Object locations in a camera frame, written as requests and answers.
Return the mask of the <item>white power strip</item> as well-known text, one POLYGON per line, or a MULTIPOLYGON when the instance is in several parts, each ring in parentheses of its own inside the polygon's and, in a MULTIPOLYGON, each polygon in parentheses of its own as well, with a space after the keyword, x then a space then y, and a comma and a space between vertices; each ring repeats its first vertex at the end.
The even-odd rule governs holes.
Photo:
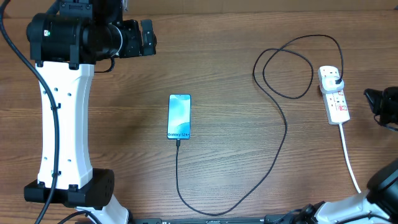
MULTIPOLYGON (((319 82, 322 77, 335 77, 336 79, 340 79, 340 74, 336 67, 325 65, 318 69, 319 82)), ((350 120, 348 105, 343 89, 331 94, 322 93, 322 96, 329 124, 339 125, 350 120)))

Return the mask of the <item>blue Galaxy smartphone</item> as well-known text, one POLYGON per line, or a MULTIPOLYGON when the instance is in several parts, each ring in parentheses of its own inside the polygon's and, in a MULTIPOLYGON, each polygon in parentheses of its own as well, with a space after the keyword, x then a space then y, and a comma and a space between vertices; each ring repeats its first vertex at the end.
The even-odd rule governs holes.
POLYGON ((191 95, 174 94, 169 96, 168 139, 190 139, 191 104, 191 95))

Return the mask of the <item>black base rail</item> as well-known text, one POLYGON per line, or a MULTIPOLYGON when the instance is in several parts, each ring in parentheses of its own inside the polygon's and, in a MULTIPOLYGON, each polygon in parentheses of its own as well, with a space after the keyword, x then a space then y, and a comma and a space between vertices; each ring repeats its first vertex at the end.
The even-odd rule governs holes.
POLYGON ((160 218, 134 219, 134 224, 268 224, 268 223, 293 223, 294 213, 288 215, 266 215, 262 218, 194 218, 162 220, 160 218))

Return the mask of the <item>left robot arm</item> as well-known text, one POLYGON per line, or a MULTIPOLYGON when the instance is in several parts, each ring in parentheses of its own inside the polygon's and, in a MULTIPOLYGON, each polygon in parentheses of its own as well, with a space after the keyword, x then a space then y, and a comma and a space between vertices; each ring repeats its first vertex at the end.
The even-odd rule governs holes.
POLYGON ((114 172, 94 168, 88 150, 88 102, 95 64, 156 53, 150 20, 124 20, 127 1, 57 1, 27 26, 30 57, 43 78, 42 157, 24 188, 35 203, 60 203, 94 223, 132 223, 113 194, 114 172))

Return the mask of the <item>white charger plug adapter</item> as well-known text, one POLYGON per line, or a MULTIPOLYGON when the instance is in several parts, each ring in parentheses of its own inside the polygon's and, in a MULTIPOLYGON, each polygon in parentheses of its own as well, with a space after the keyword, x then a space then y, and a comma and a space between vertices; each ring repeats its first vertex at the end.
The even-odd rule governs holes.
POLYGON ((323 94, 331 94, 341 91, 345 86, 343 80, 335 77, 322 77, 320 81, 320 90, 323 94))

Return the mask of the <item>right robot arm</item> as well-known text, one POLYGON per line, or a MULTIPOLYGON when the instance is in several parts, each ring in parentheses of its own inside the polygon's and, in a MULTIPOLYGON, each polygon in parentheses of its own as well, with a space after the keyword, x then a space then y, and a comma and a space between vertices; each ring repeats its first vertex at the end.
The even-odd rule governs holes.
MULTIPOLYGON (((397 131, 397 87, 366 89, 364 95, 380 126, 397 131)), ((307 205, 292 223, 397 223, 397 160, 375 173, 368 190, 337 202, 307 205)))

